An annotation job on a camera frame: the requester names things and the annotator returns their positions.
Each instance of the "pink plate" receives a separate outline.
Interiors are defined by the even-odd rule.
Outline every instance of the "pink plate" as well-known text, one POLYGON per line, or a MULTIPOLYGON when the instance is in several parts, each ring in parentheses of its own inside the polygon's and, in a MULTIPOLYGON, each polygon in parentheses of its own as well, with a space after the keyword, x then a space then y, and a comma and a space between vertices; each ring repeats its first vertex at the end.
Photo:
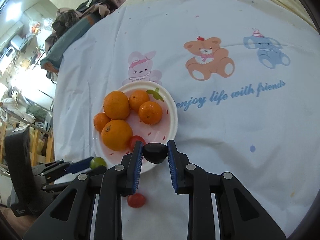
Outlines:
MULTIPOLYGON (((176 105, 169 92, 157 83, 150 81, 136 81, 119 88, 119 91, 124 92, 127 97, 135 90, 147 91, 150 101, 157 102, 162 107, 163 115, 158 124, 147 125, 140 121, 137 113, 131 111, 126 121, 131 126, 133 135, 141 136, 146 143, 159 142, 167 144, 168 140, 173 140, 177 133, 178 115, 176 105)), ((110 150, 103 144, 100 133, 95 129, 93 129, 92 136, 96 155, 104 158, 109 168, 121 163, 122 157, 130 153, 129 148, 121 152, 110 150)), ((141 173, 152 169, 154 166, 156 164, 149 163, 143 159, 141 173)))

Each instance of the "orange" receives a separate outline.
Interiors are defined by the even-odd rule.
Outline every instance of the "orange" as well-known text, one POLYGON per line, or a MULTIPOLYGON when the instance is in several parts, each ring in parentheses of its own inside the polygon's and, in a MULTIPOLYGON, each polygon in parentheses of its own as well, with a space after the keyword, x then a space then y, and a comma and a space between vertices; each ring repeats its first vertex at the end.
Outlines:
POLYGON ((104 98, 103 110, 110 119, 124 120, 130 114, 129 100, 121 91, 113 91, 104 98))
POLYGON ((133 111, 138 112, 139 107, 147 101, 150 101, 148 93, 143 90, 136 90, 129 97, 129 106, 133 111))
POLYGON ((132 137, 132 129, 123 120, 110 121, 101 132, 102 141, 105 146, 113 151, 123 151, 128 147, 132 137))
POLYGON ((101 132, 106 124, 110 121, 110 118, 107 117, 105 113, 98 113, 93 118, 93 125, 98 132, 101 132))
POLYGON ((156 102, 145 102, 139 108, 139 117, 146 124, 159 123, 162 118, 162 108, 156 102))

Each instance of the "blue dot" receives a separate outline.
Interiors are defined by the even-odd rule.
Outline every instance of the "blue dot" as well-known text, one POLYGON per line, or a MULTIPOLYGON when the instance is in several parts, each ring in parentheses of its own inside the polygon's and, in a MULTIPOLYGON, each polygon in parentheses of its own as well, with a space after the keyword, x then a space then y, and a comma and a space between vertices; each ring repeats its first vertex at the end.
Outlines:
POLYGON ((252 145, 250 146, 250 152, 254 153, 256 151, 256 148, 252 145))

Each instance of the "blue elephant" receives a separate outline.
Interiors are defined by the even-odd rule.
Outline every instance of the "blue elephant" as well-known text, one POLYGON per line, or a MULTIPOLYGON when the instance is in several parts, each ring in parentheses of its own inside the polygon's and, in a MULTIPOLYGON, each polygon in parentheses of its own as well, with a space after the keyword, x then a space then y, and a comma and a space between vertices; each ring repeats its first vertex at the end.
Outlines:
POLYGON ((278 64, 288 66, 291 62, 290 58, 281 52, 282 46, 277 40, 264 37, 258 30, 252 36, 244 37, 243 43, 247 49, 258 49, 259 61, 267 68, 274 69, 278 64))

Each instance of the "tangerine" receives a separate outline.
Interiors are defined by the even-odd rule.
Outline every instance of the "tangerine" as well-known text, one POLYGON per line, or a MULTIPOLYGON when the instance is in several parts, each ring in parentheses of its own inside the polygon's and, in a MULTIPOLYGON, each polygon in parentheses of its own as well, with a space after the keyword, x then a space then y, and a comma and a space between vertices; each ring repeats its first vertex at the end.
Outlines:
POLYGON ((113 120, 126 119, 130 114, 129 100, 121 91, 112 91, 103 100, 103 110, 113 120))
POLYGON ((123 151, 132 137, 130 125, 123 120, 112 120, 102 130, 103 144, 113 151, 123 151))
POLYGON ((95 129, 101 133, 102 129, 106 126, 111 119, 105 113, 98 113, 93 118, 93 125, 95 129))
POLYGON ((162 119, 162 108, 156 102, 145 102, 139 108, 140 120, 145 124, 157 124, 162 119))
POLYGON ((138 112, 139 107, 147 101, 150 101, 148 93, 143 90, 136 90, 129 97, 129 106, 133 111, 138 112))

